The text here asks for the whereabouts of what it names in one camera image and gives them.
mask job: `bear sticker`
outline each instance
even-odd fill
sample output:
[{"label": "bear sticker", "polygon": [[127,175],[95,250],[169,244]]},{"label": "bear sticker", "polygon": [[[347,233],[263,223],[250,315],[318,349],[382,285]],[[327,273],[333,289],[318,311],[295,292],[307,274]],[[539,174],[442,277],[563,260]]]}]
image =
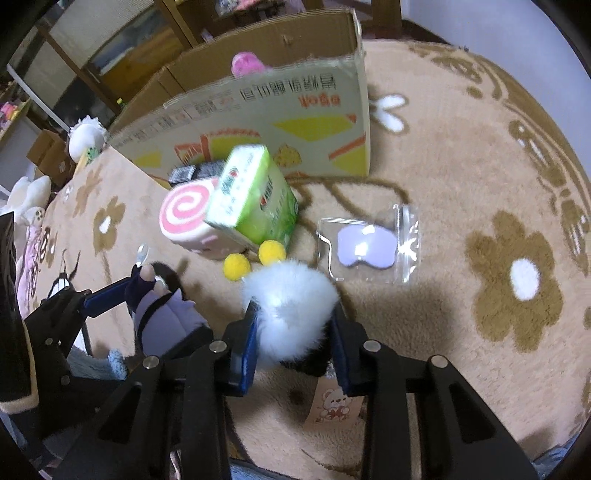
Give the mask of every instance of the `bear sticker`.
[{"label": "bear sticker", "polygon": [[320,377],[304,430],[342,429],[359,417],[363,397],[348,397],[336,378]]},{"label": "bear sticker", "polygon": [[345,395],[342,388],[339,387],[336,390],[329,388],[322,394],[322,400],[324,400],[324,409],[320,412],[318,418],[315,419],[315,423],[320,423],[321,421],[343,421],[350,417],[351,410],[349,405],[351,405],[353,399]]}]

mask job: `white plush toy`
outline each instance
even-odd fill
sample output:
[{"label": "white plush toy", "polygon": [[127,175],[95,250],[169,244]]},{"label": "white plush toy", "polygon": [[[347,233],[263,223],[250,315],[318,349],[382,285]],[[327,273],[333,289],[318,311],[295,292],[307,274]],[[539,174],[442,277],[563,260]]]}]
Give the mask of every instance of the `white plush toy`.
[{"label": "white plush toy", "polygon": [[246,308],[259,306],[259,360],[297,362],[320,347],[339,293],[326,276],[296,260],[268,265],[242,279]]},{"label": "white plush toy", "polygon": [[47,176],[30,181],[22,177],[15,183],[6,205],[0,208],[0,215],[14,213],[14,245],[17,259],[23,253],[27,227],[40,226],[51,194],[51,180]]},{"label": "white plush toy", "polygon": [[96,148],[99,152],[105,145],[105,135],[107,130],[103,127],[98,118],[90,118],[86,115],[82,120],[70,128],[68,136],[68,152],[75,163],[78,163],[80,157],[87,148]]}]

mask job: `green tissue pack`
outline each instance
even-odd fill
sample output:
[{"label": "green tissue pack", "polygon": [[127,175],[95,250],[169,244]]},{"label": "green tissue pack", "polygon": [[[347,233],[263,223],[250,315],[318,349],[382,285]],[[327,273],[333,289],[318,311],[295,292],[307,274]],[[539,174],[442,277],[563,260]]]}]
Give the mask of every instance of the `green tissue pack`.
[{"label": "green tissue pack", "polygon": [[265,240],[287,249],[298,203],[264,145],[238,145],[207,207],[205,222],[258,252]]}]

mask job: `white fluffy pom-pom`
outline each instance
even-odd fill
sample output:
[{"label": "white fluffy pom-pom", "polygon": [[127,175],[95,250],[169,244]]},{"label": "white fluffy pom-pom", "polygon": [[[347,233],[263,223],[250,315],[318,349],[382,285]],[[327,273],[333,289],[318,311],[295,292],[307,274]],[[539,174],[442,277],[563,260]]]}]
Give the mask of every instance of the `white fluffy pom-pom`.
[{"label": "white fluffy pom-pom", "polygon": [[256,331],[262,361],[297,361],[318,348],[339,294],[321,272],[287,260],[243,279],[243,304],[259,305]]}]

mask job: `purple hair clip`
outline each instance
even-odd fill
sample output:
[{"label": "purple hair clip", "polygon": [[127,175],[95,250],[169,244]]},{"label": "purple hair clip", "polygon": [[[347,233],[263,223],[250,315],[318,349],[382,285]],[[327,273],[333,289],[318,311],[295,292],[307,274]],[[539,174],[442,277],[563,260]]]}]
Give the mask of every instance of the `purple hair clip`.
[{"label": "purple hair clip", "polygon": [[390,268],[396,260],[398,238],[379,225],[347,225],[337,235],[337,256],[345,267],[364,262]]}]

